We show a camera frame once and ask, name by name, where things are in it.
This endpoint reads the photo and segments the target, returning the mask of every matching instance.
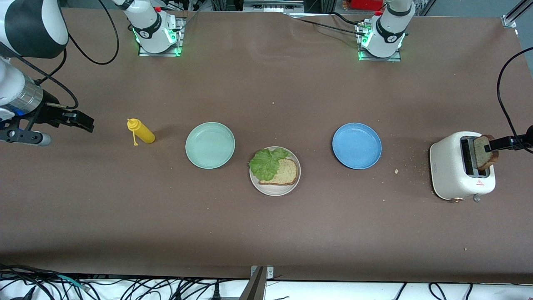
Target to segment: white floor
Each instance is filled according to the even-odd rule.
[[[115,282],[116,280],[98,280],[97,282],[108,284]],[[147,286],[153,286],[159,283],[160,280],[152,280],[146,283]],[[204,282],[214,282],[214,280],[205,280]],[[0,288],[4,287],[10,281],[0,282]],[[224,282],[220,284],[220,294],[222,297],[238,297],[244,290],[246,280],[237,280]],[[114,285],[98,286],[94,285],[94,288],[98,292],[101,300],[125,300],[123,297],[124,292],[132,285],[132,282],[122,281]],[[160,300],[169,299],[171,293],[175,291],[179,281],[173,283],[170,287],[162,287],[157,289],[158,293],[147,294],[142,296],[147,288],[139,288],[128,299],[135,300]],[[402,283],[380,283],[380,282],[303,282],[303,281],[277,281],[268,282],[265,291],[265,300],[279,300],[284,297],[288,297],[288,300],[392,300],[395,299]],[[440,284],[442,290],[448,300],[464,300],[466,292],[469,288],[468,284]],[[191,287],[187,293],[182,295],[183,300],[195,300],[200,293],[192,294],[188,297],[188,293],[201,288],[202,285]],[[23,297],[30,289],[29,286],[25,286],[22,282],[16,282],[9,285],[4,290],[0,291],[0,299],[12,299],[15,297]],[[64,294],[58,294],[58,292],[49,287],[53,292],[53,296],[56,300],[66,299]],[[210,287],[208,291],[203,293],[199,299],[209,300],[213,296],[213,287]],[[439,291],[434,287],[434,292],[437,296],[442,297]],[[71,289],[68,293],[70,299],[78,300],[79,297],[74,293],[74,289]],[[533,297],[533,286],[517,286],[517,285],[489,285],[489,284],[476,284],[474,285],[470,294],[469,300],[528,300]],[[91,299],[89,295],[83,294],[83,299]],[[428,290],[427,283],[409,283],[403,290],[400,297],[401,300],[435,300]],[[32,300],[50,300],[42,291],[37,288]]]

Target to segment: white toaster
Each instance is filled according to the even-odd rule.
[[[494,166],[476,168],[473,141],[480,133],[461,131],[431,145],[430,169],[437,196],[450,201],[473,197],[475,202],[496,187]]]

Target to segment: green lettuce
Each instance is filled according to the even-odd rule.
[[[279,160],[287,158],[290,153],[285,149],[276,148],[259,150],[250,161],[250,169],[259,180],[272,180],[279,169]]]

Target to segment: black cable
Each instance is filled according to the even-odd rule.
[[[8,287],[9,285],[12,285],[16,282],[16,280],[14,279],[6,279],[6,280],[12,280],[10,283],[4,285],[2,288],[0,288],[0,291],[2,291],[3,289],[5,289],[6,287]]]
[[[228,282],[228,281],[232,281],[232,280],[238,280],[238,279],[225,279],[225,280],[220,280],[218,283],[223,283],[223,282]],[[196,294],[197,292],[201,291],[201,290],[207,290],[210,286],[213,286],[215,285],[216,283],[209,283],[207,284],[206,286],[204,287],[201,287],[195,291],[193,291],[192,293],[188,294],[187,297],[183,298],[183,300],[187,300],[190,296]]]
[[[50,293],[50,291],[44,286],[42,285],[40,282],[30,278],[30,277],[27,277],[25,275],[22,275],[21,273],[15,271],[13,268],[9,267],[9,266],[4,266],[4,267],[7,267],[8,269],[10,269],[16,276],[19,276],[20,278],[22,279],[25,279],[33,284],[35,284],[36,286],[38,286],[49,298],[50,300],[55,300],[54,296],[52,296],[52,294]]]
[[[153,287],[150,287],[146,292],[144,292],[144,294],[142,294],[141,296],[137,297],[136,300],[140,300],[140,299],[142,299],[144,296],[146,296],[146,295],[148,295],[148,294],[151,294],[152,291],[153,291],[154,289],[160,289],[160,288],[164,288],[164,287],[170,285],[170,283],[168,283],[168,281],[169,281],[169,279],[165,279],[165,280],[162,280],[161,282],[155,284]]]
[[[407,285],[407,282],[404,282],[403,283],[403,286],[401,286],[400,290],[398,291],[398,294],[396,295],[396,298],[394,298],[394,300],[398,300],[400,299],[400,296],[401,296],[401,292],[403,292],[403,289],[405,289],[405,286]]]
[[[335,12],[335,11],[332,11],[330,12],[329,14],[334,14],[336,15],[337,17],[341,18],[341,20],[343,20],[344,22],[348,23],[348,24],[352,24],[352,25],[357,25],[357,23],[361,22],[361,21],[364,21],[364,19],[362,19],[361,21],[350,21],[348,20],[347,18],[345,18],[344,16],[342,16],[340,13],[338,12]]]
[[[76,98],[76,96],[74,96],[74,93],[72,93],[66,86],[64,86],[61,82],[59,82],[57,79],[55,79],[54,77],[50,76],[50,74],[44,72],[43,70],[37,68],[34,64],[30,63],[29,61],[27,61],[25,58],[23,58],[22,56],[20,56],[18,53],[16,53],[15,51],[11,50],[8,46],[6,46],[4,43],[0,42],[0,46],[3,47],[7,52],[9,52],[11,55],[13,55],[14,57],[18,58],[20,61],[22,61],[24,64],[26,64],[27,66],[29,66],[30,68],[34,69],[35,71],[39,72],[41,75],[45,76],[46,78],[50,79],[51,81],[53,81],[55,84],[59,85],[60,88],[64,89],[65,92],[67,92],[71,97],[72,99],[74,100],[74,105],[73,106],[67,106],[65,107],[66,109],[76,109],[78,107],[78,98]]]
[[[137,283],[140,283],[141,280],[142,280],[142,279],[138,280],[137,282],[134,282],[134,283],[133,283],[128,289],[126,289],[126,291],[124,292],[124,294],[122,295],[122,297],[120,298],[120,300],[132,299],[132,297],[133,297],[133,293],[134,293],[136,290],[140,289],[140,288],[143,286],[143,285],[139,284],[138,287],[135,287],[135,285],[136,285]],[[148,283],[148,281],[150,281],[150,280],[151,280],[151,279],[146,279],[146,281],[144,282],[144,284]],[[128,292],[128,290],[129,290],[130,288],[132,289],[132,291],[130,292],[130,294],[129,294],[128,296],[126,296],[126,297],[124,298],[124,296],[126,295],[126,293]]]
[[[87,295],[89,295],[89,297],[92,298],[93,300],[101,300],[100,295],[98,295],[98,292],[94,289],[94,287],[90,283],[86,285],[89,286],[90,289],[94,292],[94,294],[96,295],[96,298],[94,298],[93,295],[89,294],[88,291],[85,291]]]
[[[470,287],[468,288],[468,291],[466,292],[465,300],[468,300],[468,298],[470,298],[470,293],[472,292],[472,288],[474,288],[474,284],[470,283]]]
[[[172,296],[170,297],[169,300],[182,300],[181,299],[181,295],[186,291],[188,290],[189,288],[191,288],[193,285],[195,285],[196,283],[199,283],[200,280],[197,280],[197,281],[188,281],[188,280],[185,280],[185,279],[182,279],[182,281],[180,281],[180,283],[178,284],[177,286],[177,289],[176,289],[176,292],[174,292],[172,294]]]
[[[500,107],[502,108],[503,114],[505,115],[505,118],[507,119],[507,122],[509,123],[509,127],[511,127],[511,131],[513,132],[514,139],[518,142],[518,144],[522,148],[524,148],[524,150],[533,154],[533,151],[525,147],[524,144],[522,144],[522,142],[520,141],[520,139],[518,139],[518,135],[516,134],[516,130],[514,129],[513,122],[511,121],[511,118],[509,117],[509,114],[507,113],[507,109],[505,109],[505,106],[503,105],[502,96],[500,95],[500,83],[502,81],[502,76],[503,76],[503,72],[505,71],[505,68],[507,68],[507,66],[511,63],[511,61],[513,61],[513,59],[531,50],[533,50],[533,47],[529,47],[525,50],[518,52],[517,54],[513,55],[513,57],[509,58],[509,60],[503,65],[502,70],[500,70],[500,73],[498,75],[498,82],[496,83],[496,93],[498,95],[498,102],[500,104]]]
[[[222,297],[220,296],[220,284],[218,279],[216,280],[215,290],[213,292],[213,297],[211,297],[211,300],[222,300]]]
[[[347,32],[347,33],[352,33],[352,34],[355,34],[355,35],[365,35],[364,33],[355,32],[355,31],[351,31],[351,30],[346,30],[346,29],[342,29],[342,28],[337,28],[337,27],[333,27],[333,26],[330,26],[330,25],[316,23],[316,22],[313,22],[313,21],[307,21],[307,20],[302,20],[302,19],[298,19],[298,20],[300,20],[302,22],[311,23],[311,24],[315,24],[315,25],[318,25],[318,26],[326,27],[326,28],[331,28],[331,29],[334,29],[334,30],[344,31],[344,32]]]
[[[161,298],[161,293],[160,293],[160,292],[159,292],[158,290],[153,290],[153,291],[149,292],[149,293],[148,293],[148,294],[146,294],[146,295],[150,295],[150,294],[152,294],[152,293],[157,293],[157,294],[159,295],[159,300],[161,300],[161,299],[162,299],[162,298]],[[144,297],[144,296],[146,296],[146,295],[143,295],[143,296],[139,296],[139,297],[138,297],[137,299],[135,299],[135,300],[141,300],[141,299],[142,299],[142,297]]]
[[[63,295],[63,297],[61,297],[61,300],[63,300],[65,297],[67,298],[67,300],[70,300],[70,297],[68,296],[68,292],[70,291],[70,289],[74,285],[71,285],[68,289],[66,289],[65,288],[65,284],[64,284],[64,280],[61,280],[61,286],[63,287],[63,291],[64,291],[64,295]]]
[[[442,298],[443,298],[443,299],[441,299],[441,298],[437,297],[437,295],[435,295],[435,293],[433,292],[433,289],[432,289],[432,286],[433,286],[433,285],[436,285],[436,286],[437,286],[437,288],[439,289],[440,294],[442,295]],[[438,299],[438,300],[447,300],[447,299],[446,299],[446,295],[444,294],[444,292],[442,291],[442,289],[440,288],[440,285],[439,285],[438,283],[436,283],[436,282],[431,282],[431,283],[428,285],[428,288],[430,289],[430,293],[431,293],[431,295],[433,295],[433,297],[435,297],[436,299]]]
[[[207,292],[208,288],[204,288],[204,290],[198,294],[198,297],[196,297],[196,300],[199,300],[203,293]]]
[[[100,5],[102,5],[102,8],[106,11],[107,16],[109,17],[109,21],[111,22],[111,25],[113,26],[113,31],[115,31],[115,38],[117,39],[117,49],[115,50],[115,55],[113,55],[113,57],[110,60],[106,61],[106,62],[95,61],[94,59],[90,58],[87,54],[85,54],[85,52],[83,52],[82,48],[79,47],[78,43],[76,43],[76,41],[74,40],[74,38],[72,37],[72,35],[70,33],[68,34],[68,36],[69,36],[70,40],[74,43],[74,46],[76,46],[76,48],[78,48],[80,53],[83,56],[85,56],[86,59],[88,59],[89,61],[91,61],[94,64],[103,66],[103,65],[110,64],[111,62],[113,62],[115,60],[115,58],[118,55],[118,49],[120,47],[120,43],[119,43],[119,40],[118,40],[117,27],[115,26],[115,22],[113,22],[113,18],[111,17],[111,14],[109,14],[109,11],[107,10],[107,8],[104,5],[104,3],[102,2],[102,0],[98,0],[98,2],[100,2]]]
[[[97,286],[112,286],[112,285],[116,285],[117,283],[119,283],[121,281],[133,282],[133,280],[130,280],[130,279],[119,279],[119,280],[114,281],[112,283],[101,283],[101,282],[97,282],[97,281],[84,281],[83,283],[90,283],[90,284],[97,285]]]
[[[59,65],[53,71],[50,72],[50,76],[53,76],[55,73],[57,73],[57,71],[59,71],[59,69],[63,67],[63,65],[65,64],[65,61],[67,61],[67,48],[63,49],[63,59],[61,59],[61,62],[59,63]],[[47,79],[48,79],[47,77],[43,79],[37,79],[35,81],[35,84],[41,85]]]

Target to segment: toast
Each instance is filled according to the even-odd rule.
[[[298,167],[293,160],[279,160],[279,169],[272,180],[260,180],[262,185],[293,185],[298,178]]]
[[[474,140],[475,162],[477,169],[480,171],[488,169],[491,165],[498,161],[498,151],[485,151],[485,146],[489,145],[489,142],[492,140],[494,140],[494,137],[491,135],[482,135]]]

